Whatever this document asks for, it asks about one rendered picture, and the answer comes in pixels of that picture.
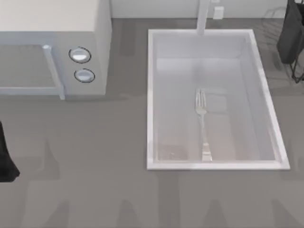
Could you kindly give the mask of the silver fork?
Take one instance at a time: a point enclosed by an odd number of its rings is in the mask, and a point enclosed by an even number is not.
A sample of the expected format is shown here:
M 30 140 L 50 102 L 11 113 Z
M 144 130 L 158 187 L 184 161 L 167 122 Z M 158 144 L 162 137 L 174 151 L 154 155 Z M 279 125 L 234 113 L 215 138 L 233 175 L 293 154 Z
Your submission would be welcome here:
M 200 136 L 201 136 L 201 152 L 202 152 L 202 161 L 211 162 L 212 154 L 209 147 L 207 130 L 205 126 L 205 115 L 207 114 L 207 103 L 205 91 L 203 89 L 196 90 L 196 100 L 195 100 L 195 111 L 199 117 L 200 121 Z

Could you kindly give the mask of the small round microwave knob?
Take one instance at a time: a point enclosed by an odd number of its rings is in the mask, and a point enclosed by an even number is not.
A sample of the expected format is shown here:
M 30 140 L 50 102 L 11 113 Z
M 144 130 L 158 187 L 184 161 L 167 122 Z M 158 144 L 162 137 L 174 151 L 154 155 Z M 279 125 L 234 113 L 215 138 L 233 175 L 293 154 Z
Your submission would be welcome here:
M 95 74 L 90 69 L 80 69 L 74 72 L 74 78 L 81 83 L 91 83 L 95 80 Z

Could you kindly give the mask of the large round microwave knob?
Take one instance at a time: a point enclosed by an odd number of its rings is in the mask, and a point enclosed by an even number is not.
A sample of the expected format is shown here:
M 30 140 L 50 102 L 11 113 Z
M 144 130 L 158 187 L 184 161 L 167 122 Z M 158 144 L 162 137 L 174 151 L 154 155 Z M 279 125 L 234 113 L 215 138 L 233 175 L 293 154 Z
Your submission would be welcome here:
M 77 47 L 74 49 L 70 49 L 68 55 L 71 60 L 79 64 L 84 64 L 89 62 L 92 57 L 90 51 L 84 47 Z

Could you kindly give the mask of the pale microwave oven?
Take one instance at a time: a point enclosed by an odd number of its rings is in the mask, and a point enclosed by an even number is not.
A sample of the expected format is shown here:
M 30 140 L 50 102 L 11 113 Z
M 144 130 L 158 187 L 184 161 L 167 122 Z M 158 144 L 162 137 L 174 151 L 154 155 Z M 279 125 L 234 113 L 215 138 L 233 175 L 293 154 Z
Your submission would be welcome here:
M 65 99 L 106 93 L 111 39 L 110 0 L 0 0 L 0 45 L 50 45 Z M 77 47 L 90 51 L 89 62 L 70 59 Z M 94 72 L 93 82 L 74 78 L 83 68 Z

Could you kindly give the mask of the tall white tap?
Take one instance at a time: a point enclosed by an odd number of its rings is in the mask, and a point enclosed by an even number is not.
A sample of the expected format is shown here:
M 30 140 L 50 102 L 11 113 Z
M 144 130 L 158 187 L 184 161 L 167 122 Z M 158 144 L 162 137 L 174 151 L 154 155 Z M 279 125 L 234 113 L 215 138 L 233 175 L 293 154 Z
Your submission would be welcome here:
M 203 36 L 205 32 L 210 2 L 211 0 L 199 0 L 196 28 L 196 32 L 199 36 Z

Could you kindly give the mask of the white sink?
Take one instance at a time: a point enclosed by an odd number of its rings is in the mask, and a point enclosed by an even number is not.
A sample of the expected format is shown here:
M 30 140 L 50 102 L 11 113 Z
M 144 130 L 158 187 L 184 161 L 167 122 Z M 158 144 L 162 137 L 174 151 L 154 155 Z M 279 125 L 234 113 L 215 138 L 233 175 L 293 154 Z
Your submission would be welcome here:
M 206 96 L 211 162 L 202 161 L 197 89 Z M 148 31 L 146 167 L 290 169 L 253 30 Z

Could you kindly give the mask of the microwave oven door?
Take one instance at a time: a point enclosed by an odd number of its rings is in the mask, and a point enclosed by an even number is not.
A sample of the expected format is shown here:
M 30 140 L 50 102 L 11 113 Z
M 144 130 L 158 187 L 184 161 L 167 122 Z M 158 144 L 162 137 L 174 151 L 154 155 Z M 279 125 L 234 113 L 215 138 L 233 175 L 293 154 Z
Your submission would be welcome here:
M 58 95 L 42 45 L 0 45 L 0 95 Z

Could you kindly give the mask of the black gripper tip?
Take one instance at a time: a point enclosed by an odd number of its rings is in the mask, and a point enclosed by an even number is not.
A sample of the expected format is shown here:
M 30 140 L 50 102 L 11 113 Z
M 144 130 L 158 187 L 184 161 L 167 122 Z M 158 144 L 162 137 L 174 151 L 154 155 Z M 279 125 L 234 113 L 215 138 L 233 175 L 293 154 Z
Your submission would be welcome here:
M 0 121 L 0 183 L 13 182 L 19 176 L 20 171 L 9 154 L 3 125 Z

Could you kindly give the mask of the white wall socket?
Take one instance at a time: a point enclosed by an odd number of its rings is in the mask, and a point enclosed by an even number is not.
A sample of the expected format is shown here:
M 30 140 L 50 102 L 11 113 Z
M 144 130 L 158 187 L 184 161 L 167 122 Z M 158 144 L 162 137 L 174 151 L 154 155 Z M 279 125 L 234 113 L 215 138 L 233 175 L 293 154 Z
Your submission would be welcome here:
M 214 7 L 213 19 L 214 20 L 223 19 L 224 18 L 224 10 L 225 10 L 225 8 L 223 6 Z

